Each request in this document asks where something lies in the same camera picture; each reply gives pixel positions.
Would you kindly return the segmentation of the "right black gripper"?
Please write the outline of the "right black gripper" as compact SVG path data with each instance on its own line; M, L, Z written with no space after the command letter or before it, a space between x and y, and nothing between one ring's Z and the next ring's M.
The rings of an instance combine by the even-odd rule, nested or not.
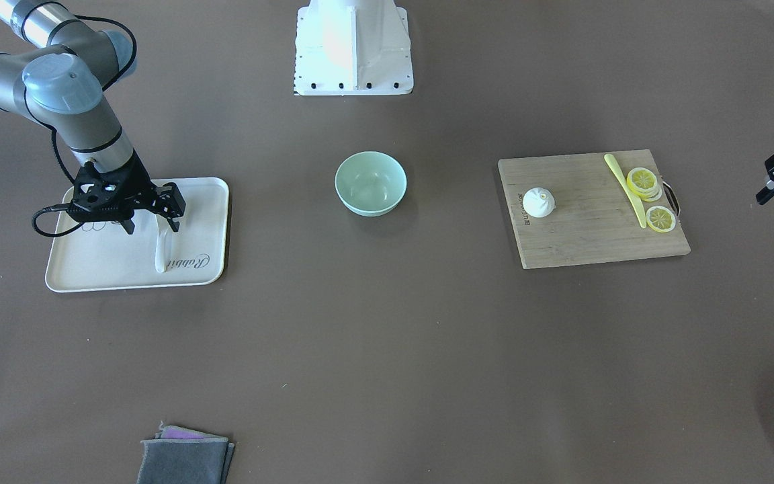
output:
M136 210L162 216L177 233L179 218L185 214L185 200L176 183L154 184L137 153L113 171L100 172L92 161L79 169L67 208L77 223L117 221L127 234L133 234Z

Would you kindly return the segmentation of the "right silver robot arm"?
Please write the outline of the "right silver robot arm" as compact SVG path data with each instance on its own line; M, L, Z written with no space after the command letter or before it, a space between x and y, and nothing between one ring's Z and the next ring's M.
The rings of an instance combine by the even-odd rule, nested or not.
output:
M180 229L185 201L175 183L151 181L105 91L135 68L137 41L120 26L92 30L89 18L58 1L0 1L0 20L34 45L19 55L0 52L0 110L51 132L76 157L69 175L71 201L41 208L65 212L77 229L86 223L118 223L133 234L138 210Z

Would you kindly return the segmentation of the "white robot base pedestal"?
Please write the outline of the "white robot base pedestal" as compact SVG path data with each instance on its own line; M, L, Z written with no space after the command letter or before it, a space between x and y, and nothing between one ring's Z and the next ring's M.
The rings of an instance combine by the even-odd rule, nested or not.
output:
M393 1L310 1L297 11L295 47L294 95L413 92L409 16Z

